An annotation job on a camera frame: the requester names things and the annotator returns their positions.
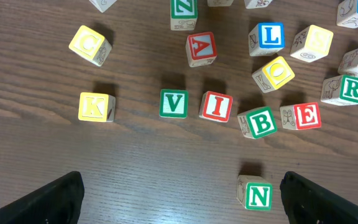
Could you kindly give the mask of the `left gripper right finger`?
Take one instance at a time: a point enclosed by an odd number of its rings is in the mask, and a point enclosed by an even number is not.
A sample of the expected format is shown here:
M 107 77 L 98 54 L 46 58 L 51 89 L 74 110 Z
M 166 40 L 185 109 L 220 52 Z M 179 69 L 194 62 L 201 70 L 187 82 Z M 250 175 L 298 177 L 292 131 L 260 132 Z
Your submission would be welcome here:
M 358 224 L 358 206 L 293 171 L 280 184 L 290 224 Z

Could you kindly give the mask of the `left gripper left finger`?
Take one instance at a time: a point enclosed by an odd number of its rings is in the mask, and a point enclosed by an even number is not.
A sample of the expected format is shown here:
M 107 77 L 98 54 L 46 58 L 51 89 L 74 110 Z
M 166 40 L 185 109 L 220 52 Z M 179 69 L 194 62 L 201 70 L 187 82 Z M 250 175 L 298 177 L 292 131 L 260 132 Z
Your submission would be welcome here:
M 0 224 L 77 224 L 84 195 L 81 174 L 69 172 L 0 208 Z

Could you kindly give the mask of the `green N block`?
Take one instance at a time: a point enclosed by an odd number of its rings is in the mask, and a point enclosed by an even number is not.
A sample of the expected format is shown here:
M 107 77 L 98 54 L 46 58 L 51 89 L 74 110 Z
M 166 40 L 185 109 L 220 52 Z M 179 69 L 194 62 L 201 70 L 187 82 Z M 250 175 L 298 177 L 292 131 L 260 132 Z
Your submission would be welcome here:
M 247 210 L 271 210 L 273 185 L 260 176 L 239 175 L 236 197 Z

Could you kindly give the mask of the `red E block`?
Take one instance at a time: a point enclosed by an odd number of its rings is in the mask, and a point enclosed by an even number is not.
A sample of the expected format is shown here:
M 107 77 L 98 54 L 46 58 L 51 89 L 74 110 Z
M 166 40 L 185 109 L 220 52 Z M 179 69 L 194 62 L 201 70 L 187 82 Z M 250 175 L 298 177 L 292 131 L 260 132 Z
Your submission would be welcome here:
M 322 127 L 317 102 L 281 106 L 280 117 L 284 129 L 299 131 Z

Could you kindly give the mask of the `red U block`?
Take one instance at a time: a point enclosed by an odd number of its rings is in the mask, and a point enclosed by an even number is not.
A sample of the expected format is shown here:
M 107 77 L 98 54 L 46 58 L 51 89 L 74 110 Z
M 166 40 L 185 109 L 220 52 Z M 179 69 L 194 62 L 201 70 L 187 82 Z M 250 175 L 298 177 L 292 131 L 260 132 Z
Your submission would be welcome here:
M 209 7 L 227 7 L 231 6 L 234 0 L 208 0 Z

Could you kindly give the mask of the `green B block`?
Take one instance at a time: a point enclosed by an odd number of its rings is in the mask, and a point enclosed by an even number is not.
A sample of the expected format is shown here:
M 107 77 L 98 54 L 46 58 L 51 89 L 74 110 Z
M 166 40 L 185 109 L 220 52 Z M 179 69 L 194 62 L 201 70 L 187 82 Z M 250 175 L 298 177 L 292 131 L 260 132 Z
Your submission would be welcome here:
M 237 115 L 245 138 L 260 139 L 277 132 L 277 124 L 269 106 L 254 108 Z

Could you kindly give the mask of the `yellow K block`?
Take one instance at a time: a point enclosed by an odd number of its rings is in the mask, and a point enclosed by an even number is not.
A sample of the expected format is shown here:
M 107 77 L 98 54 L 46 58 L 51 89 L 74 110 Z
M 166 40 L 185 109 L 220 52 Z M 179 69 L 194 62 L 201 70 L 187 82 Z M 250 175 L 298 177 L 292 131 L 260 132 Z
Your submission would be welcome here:
M 80 94 L 78 119 L 91 122 L 113 122 L 116 98 L 104 93 L 82 92 Z

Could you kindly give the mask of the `green R block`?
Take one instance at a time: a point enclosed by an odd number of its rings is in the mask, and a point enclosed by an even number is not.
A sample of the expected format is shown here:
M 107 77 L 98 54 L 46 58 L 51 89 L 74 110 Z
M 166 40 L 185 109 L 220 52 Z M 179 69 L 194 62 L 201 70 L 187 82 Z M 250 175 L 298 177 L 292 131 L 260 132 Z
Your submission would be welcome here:
M 358 105 L 358 78 L 340 75 L 325 79 L 321 102 L 336 106 Z

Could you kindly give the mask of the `red I block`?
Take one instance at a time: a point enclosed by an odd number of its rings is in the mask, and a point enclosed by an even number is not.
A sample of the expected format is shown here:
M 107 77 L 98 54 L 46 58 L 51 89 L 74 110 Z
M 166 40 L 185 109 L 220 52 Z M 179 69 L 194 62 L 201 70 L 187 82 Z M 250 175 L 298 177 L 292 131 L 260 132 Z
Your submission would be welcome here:
M 222 93 L 207 91 L 203 94 L 199 117 L 215 122 L 229 121 L 233 97 Z

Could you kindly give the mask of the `yellow O block centre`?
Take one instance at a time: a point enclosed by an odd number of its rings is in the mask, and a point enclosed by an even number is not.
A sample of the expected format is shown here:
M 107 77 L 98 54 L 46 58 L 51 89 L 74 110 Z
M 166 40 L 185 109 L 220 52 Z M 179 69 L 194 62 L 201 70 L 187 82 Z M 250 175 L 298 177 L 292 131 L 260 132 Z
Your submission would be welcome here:
M 276 57 L 252 74 L 263 93 L 278 90 L 295 77 L 295 73 L 282 57 Z

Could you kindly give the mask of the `green V block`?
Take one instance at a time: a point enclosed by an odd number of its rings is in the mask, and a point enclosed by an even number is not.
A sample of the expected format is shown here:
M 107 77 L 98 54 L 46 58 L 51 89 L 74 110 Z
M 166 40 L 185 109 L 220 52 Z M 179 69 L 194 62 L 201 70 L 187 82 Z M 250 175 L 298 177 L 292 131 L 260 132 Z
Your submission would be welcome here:
M 161 89 L 159 115 L 185 119 L 188 116 L 188 91 Z

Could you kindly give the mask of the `yellow S block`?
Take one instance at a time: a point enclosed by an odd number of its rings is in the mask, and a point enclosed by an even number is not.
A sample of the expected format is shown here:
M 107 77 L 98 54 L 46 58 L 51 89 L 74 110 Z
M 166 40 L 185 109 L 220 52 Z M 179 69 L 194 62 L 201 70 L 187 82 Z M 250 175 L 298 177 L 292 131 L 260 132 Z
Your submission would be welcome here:
M 314 62 L 328 55 L 334 33 L 310 25 L 299 32 L 292 43 L 290 56 L 304 62 Z

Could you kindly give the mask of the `yellow C block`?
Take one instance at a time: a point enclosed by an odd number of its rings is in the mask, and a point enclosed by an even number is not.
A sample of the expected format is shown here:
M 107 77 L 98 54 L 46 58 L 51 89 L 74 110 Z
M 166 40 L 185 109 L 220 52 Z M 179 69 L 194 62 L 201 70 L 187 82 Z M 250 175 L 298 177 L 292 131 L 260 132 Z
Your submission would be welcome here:
M 83 59 L 101 67 L 107 59 L 112 45 L 105 36 L 87 26 L 81 26 L 71 40 L 69 49 Z

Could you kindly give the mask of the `blue L block centre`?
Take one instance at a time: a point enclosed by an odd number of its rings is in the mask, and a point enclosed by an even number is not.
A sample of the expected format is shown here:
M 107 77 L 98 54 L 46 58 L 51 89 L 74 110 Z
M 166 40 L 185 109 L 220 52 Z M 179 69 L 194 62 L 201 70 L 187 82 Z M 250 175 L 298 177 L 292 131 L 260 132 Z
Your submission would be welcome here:
M 249 33 L 249 55 L 271 56 L 285 47 L 285 31 L 282 22 L 258 23 Z

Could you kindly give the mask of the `red A block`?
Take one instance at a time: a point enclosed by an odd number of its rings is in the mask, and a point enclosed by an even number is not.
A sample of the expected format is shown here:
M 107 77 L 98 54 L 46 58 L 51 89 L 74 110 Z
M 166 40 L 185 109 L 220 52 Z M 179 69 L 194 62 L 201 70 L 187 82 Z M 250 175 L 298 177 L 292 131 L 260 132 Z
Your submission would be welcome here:
M 218 55 L 212 32 L 189 35 L 186 38 L 185 48 L 190 67 L 210 65 Z

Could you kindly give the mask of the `blue 2 block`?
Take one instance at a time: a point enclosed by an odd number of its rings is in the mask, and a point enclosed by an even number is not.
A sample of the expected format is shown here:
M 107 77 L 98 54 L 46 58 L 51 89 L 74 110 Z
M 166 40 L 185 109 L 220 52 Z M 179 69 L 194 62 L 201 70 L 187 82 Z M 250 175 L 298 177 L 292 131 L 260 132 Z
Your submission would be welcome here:
M 358 28 L 358 0 L 344 0 L 338 5 L 336 24 L 351 29 Z

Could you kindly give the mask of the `green L block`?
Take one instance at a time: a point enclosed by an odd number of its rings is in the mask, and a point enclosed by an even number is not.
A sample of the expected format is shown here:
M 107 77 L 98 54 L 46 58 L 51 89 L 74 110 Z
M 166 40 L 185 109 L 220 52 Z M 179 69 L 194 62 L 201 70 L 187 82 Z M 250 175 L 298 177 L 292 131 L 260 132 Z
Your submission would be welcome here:
M 117 0 L 89 0 L 100 12 L 105 12 Z

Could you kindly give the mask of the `yellow block top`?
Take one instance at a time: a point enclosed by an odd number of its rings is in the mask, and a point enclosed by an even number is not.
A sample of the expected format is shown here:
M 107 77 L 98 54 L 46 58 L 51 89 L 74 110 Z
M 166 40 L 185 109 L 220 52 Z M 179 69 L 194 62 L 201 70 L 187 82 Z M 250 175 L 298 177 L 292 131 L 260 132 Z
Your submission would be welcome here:
M 244 0 L 246 9 L 257 9 L 267 7 L 272 0 Z

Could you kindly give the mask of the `green Z block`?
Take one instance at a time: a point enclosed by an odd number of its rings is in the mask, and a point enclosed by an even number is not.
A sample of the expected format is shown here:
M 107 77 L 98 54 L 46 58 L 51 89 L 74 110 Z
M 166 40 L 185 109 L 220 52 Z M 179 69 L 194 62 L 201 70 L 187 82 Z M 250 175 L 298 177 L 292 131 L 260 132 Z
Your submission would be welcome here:
M 171 30 L 194 30 L 198 19 L 197 0 L 171 0 Z

